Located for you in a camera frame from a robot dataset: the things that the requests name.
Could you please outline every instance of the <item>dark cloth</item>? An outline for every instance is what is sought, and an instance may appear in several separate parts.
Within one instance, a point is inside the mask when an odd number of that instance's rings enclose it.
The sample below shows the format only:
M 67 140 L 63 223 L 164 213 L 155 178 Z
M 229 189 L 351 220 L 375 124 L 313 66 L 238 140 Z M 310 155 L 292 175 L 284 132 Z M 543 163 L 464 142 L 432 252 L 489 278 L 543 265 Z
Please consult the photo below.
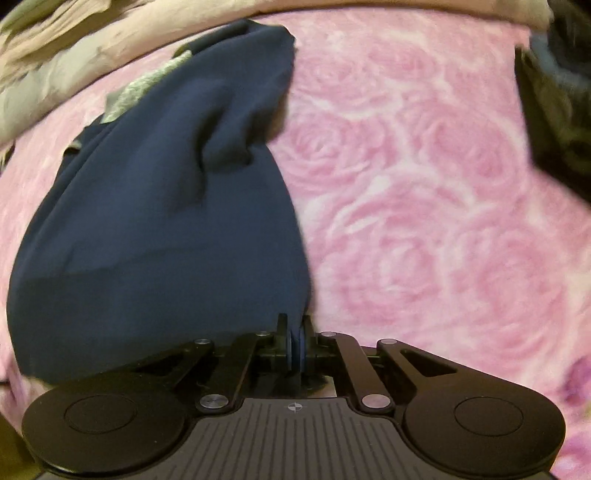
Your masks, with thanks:
M 591 0 L 573 0 L 573 3 L 582 11 L 591 14 Z
M 591 90 L 558 86 L 520 48 L 515 76 L 533 162 L 591 203 Z
M 195 338 L 295 338 L 310 278 L 265 134 L 293 71 L 283 27 L 239 21 L 70 149 L 12 271 L 25 375 L 84 377 Z
M 570 89 L 591 88 L 591 78 L 561 67 L 548 48 L 546 34 L 534 33 L 530 37 L 530 49 L 538 60 L 540 70 L 552 78 L 557 85 Z
M 558 64 L 591 78 L 591 14 L 570 0 L 549 2 L 554 21 L 548 29 L 548 46 Z

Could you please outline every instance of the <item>bedsheet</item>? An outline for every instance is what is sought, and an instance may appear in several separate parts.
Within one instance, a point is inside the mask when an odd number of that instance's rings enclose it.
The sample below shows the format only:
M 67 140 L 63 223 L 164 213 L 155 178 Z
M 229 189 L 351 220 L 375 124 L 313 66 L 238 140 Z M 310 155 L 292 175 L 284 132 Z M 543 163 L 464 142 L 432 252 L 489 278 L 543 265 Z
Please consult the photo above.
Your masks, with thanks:
M 591 478 L 591 212 L 531 166 L 513 72 L 529 31 L 412 9 L 258 20 L 297 38 L 270 147 L 306 244 L 318 330 L 365 345 L 398 338 L 542 392 L 567 420 L 554 473 Z M 0 361 L 13 376 L 8 279 L 61 154 L 108 92 L 177 45 L 100 79 L 17 141 L 0 177 Z M 23 382 L 0 410 L 18 427 L 41 390 Z

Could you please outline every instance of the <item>silver rivet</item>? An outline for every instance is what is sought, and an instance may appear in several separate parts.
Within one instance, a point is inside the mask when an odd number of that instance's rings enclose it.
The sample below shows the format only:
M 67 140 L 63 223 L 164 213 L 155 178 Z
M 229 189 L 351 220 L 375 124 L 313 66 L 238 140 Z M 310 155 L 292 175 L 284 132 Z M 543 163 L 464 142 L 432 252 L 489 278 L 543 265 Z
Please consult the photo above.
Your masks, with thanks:
M 225 407 L 229 403 L 229 400 L 224 395 L 213 393 L 211 395 L 205 395 L 204 397 L 201 397 L 199 403 L 202 405 L 202 407 L 211 408 L 214 410 L 216 408 Z
M 386 408 L 390 405 L 390 399 L 386 395 L 379 393 L 372 393 L 366 395 L 361 399 L 361 403 L 367 408 Z

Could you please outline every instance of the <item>beige fabric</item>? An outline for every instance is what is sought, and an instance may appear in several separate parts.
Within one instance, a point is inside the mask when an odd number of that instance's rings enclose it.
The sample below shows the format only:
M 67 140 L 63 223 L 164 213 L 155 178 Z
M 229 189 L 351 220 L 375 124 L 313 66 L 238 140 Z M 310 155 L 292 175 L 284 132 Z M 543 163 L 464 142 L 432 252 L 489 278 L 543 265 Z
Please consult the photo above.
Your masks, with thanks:
M 66 0 L 22 0 L 0 22 L 0 31 L 18 32 L 51 15 Z
M 42 22 L 0 34 L 0 89 L 147 1 L 66 0 Z
M 295 8 L 364 4 L 359 0 L 153 0 L 59 52 L 0 93 L 0 144 L 15 138 L 92 81 L 190 34 L 238 18 Z M 546 0 L 377 0 L 504 18 L 546 30 Z

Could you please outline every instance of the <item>wrinkled fabric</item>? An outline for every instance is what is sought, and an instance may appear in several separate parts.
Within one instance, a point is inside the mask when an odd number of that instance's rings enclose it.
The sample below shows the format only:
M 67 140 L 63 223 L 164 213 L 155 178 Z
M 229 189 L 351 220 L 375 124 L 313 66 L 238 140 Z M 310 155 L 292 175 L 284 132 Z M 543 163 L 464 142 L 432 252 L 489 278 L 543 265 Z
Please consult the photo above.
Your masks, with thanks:
M 591 88 L 591 78 L 561 67 L 548 47 L 546 34 L 532 34 L 530 50 L 534 53 L 540 70 L 550 76 L 558 85 L 573 89 Z
M 551 0 L 548 45 L 558 64 L 591 78 L 591 15 L 570 0 Z
M 67 0 L 21 0 L 0 22 L 0 32 L 18 32 L 51 15 Z
M 195 338 L 297 331 L 310 278 L 265 145 L 293 70 L 283 27 L 240 21 L 117 120 L 84 129 L 15 260 L 7 317 L 21 372 L 56 384 Z
M 0 34 L 0 89 L 150 0 L 67 0 L 29 28 Z
M 557 85 L 520 48 L 515 74 L 533 161 L 591 203 L 591 90 Z
M 13 140 L 97 78 L 151 50 L 238 18 L 289 9 L 359 5 L 359 0 L 153 0 L 81 38 L 0 91 L 0 144 Z M 437 8 L 548 28 L 546 0 L 378 0 L 377 4 Z
M 5 0 L 2 2 L 0 4 L 0 20 L 3 21 L 19 3 L 19 0 Z

